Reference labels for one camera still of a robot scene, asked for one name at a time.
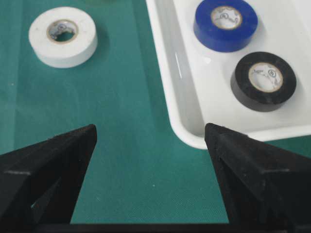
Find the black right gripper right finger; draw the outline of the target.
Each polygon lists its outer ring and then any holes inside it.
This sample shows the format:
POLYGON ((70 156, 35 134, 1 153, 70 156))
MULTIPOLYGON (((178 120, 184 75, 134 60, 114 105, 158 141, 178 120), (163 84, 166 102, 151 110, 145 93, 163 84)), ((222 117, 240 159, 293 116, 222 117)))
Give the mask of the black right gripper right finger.
POLYGON ((310 158, 212 123, 205 143, 232 230, 310 232, 310 158))

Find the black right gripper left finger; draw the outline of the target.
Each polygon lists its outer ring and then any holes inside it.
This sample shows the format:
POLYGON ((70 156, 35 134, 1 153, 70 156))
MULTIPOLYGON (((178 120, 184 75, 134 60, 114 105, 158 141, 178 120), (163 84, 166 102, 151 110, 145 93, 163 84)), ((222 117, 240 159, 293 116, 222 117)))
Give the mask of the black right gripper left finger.
POLYGON ((69 224, 97 143, 93 124, 0 157, 0 230, 69 224))

